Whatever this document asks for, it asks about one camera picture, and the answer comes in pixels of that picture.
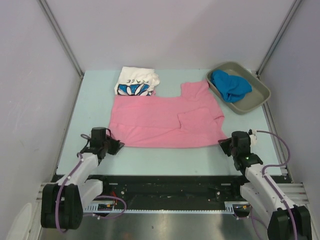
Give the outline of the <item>pink t shirt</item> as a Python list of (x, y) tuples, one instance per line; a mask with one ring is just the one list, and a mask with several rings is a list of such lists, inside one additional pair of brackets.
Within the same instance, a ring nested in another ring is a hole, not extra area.
[(135, 148), (200, 148), (226, 139), (225, 116), (206, 80), (185, 82), (176, 97), (116, 96), (109, 129)]

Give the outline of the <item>blue t shirt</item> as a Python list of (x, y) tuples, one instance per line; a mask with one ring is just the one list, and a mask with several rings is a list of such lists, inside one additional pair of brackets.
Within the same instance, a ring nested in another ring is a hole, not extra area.
[(238, 102), (253, 90), (252, 86), (245, 78), (229, 75), (222, 70), (213, 71), (210, 82), (216, 87), (226, 103)]

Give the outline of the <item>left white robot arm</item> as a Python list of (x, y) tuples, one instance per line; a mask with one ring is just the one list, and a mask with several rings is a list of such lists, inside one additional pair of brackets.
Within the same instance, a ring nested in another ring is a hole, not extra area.
[(111, 209), (118, 202), (124, 202), (111, 190), (106, 179), (90, 177), (106, 155), (116, 155), (124, 143), (116, 140), (106, 127), (94, 127), (90, 135), (82, 134), (81, 137), (86, 144), (76, 154), (76, 165), (58, 181), (45, 184), (42, 189), (40, 224), (43, 228), (61, 233), (76, 230), (81, 225), (84, 209), (93, 200), (110, 199)]

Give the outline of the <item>grey plastic tray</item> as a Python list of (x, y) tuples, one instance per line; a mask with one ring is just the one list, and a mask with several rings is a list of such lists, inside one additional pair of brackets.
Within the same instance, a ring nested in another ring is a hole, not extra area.
[(271, 97), (270, 89), (237, 62), (224, 62), (205, 76), (209, 88), (236, 114), (244, 115)]

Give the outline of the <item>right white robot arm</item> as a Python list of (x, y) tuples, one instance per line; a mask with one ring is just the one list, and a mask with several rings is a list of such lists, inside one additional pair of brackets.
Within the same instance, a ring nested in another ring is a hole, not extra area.
[(257, 132), (234, 131), (230, 138), (218, 141), (225, 155), (232, 157), (235, 169), (247, 179), (230, 188), (231, 196), (245, 199), (259, 214), (270, 240), (311, 240), (312, 225), (309, 210), (298, 205), (268, 174), (269, 165), (251, 151), (257, 143)]

